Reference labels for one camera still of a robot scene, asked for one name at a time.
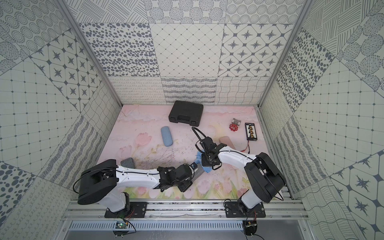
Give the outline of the grey felt eyeglass case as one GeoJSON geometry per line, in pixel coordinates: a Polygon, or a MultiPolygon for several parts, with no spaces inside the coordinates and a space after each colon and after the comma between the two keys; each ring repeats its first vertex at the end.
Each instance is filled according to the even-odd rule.
{"type": "Polygon", "coordinates": [[[194,169],[194,173],[193,173],[193,177],[192,177],[192,182],[196,181],[205,171],[203,169],[203,166],[198,163],[193,163],[192,164],[193,166],[193,169],[194,169]]]}

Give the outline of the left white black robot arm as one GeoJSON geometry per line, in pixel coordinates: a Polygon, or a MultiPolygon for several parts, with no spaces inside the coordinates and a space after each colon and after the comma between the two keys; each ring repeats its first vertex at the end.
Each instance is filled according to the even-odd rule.
{"type": "Polygon", "coordinates": [[[101,204],[116,213],[128,208],[129,187],[143,187],[164,192],[177,187],[185,192],[193,183],[198,165],[182,164],[179,167],[158,167],[139,170],[120,166],[116,160],[107,160],[81,173],[78,182],[78,204],[101,204]]]}

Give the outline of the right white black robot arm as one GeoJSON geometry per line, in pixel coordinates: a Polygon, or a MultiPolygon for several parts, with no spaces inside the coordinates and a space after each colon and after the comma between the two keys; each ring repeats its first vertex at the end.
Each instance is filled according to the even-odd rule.
{"type": "Polygon", "coordinates": [[[245,154],[225,144],[217,145],[210,137],[198,140],[196,148],[202,154],[203,167],[215,171],[228,164],[245,171],[251,188],[238,199],[239,209],[243,212],[269,203],[286,185],[284,175],[266,153],[245,154]]]}

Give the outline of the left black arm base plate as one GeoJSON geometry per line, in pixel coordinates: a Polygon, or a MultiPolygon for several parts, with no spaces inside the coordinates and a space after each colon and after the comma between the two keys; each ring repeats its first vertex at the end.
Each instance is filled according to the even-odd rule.
{"type": "Polygon", "coordinates": [[[111,212],[106,210],[106,219],[144,218],[147,210],[147,202],[130,202],[123,210],[111,212]]]}

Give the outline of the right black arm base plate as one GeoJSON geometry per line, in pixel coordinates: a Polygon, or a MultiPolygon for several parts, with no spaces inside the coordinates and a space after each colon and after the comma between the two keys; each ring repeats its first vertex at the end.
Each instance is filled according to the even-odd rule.
{"type": "Polygon", "coordinates": [[[227,218],[265,218],[266,213],[263,203],[260,203],[248,209],[245,205],[239,202],[225,200],[223,202],[225,214],[227,218]]]}

